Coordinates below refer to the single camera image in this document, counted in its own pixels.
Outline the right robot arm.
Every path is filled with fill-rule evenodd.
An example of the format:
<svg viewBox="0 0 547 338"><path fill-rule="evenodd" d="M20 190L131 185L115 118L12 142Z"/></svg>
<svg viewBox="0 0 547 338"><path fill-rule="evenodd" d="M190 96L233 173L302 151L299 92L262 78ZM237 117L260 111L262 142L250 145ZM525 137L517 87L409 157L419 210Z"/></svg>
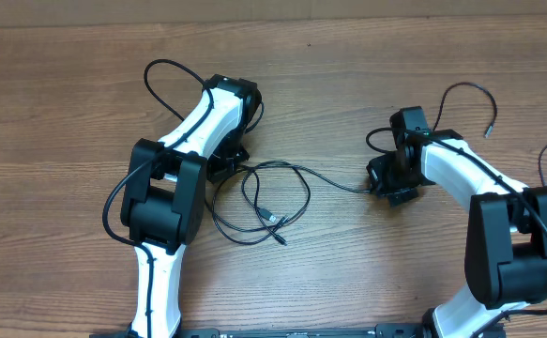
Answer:
<svg viewBox="0 0 547 338"><path fill-rule="evenodd" d="M420 107L402 108L387 130L395 147L368 163L371 192L396 207L438 185L468 213L465 285L405 334L503 337L505 318L547 315L547 186L503 175L456 131L430 129Z"/></svg>

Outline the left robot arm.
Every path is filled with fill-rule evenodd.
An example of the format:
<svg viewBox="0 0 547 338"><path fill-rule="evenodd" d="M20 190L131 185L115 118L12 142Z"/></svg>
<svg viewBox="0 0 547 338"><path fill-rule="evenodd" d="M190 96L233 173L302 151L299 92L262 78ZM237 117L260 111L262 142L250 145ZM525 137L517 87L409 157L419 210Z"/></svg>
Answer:
<svg viewBox="0 0 547 338"><path fill-rule="evenodd" d="M174 131L134 145L120 213L138 260L137 310L126 336L177 333L182 261L202 223L206 185L249 159L242 138L261 102L256 83L216 74Z"/></svg>

